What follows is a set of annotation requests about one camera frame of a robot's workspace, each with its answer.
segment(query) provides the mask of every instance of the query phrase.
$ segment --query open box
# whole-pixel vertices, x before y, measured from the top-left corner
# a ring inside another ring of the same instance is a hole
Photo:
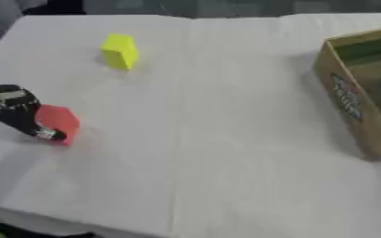
[[[325,41],[315,72],[369,160],[381,160],[381,30]]]

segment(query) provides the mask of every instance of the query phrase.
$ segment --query yellow block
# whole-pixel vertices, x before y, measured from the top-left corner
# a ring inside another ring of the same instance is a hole
[[[131,70],[138,59],[138,51],[132,36],[110,33],[101,46],[105,61],[115,69]]]

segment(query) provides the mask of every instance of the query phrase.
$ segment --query toy block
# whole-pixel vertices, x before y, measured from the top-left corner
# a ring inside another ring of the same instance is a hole
[[[35,116],[36,121],[43,126],[58,129],[66,134],[66,139],[59,143],[63,145],[71,145],[73,137],[79,128],[79,120],[73,113],[64,107],[43,104]]]
[[[138,51],[132,36],[110,33],[101,46],[102,54],[110,67],[131,70],[138,59]]]

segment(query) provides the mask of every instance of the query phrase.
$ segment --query box label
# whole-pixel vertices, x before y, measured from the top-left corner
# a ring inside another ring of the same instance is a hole
[[[360,103],[357,99],[357,90],[354,85],[347,83],[342,77],[331,73],[334,82],[334,92],[338,106],[349,117],[362,121]]]

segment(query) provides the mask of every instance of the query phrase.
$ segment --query white tablecloth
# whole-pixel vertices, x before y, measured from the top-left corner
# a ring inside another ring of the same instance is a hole
[[[0,42],[0,84],[70,107],[82,128],[65,149],[0,124],[0,219],[184,238],[381,237],[381,163],[359,159],[310,72],[324,38],[379,27],[381,14],[19,20]],[[135,37],[133,71],[103,64],[108,33]]]

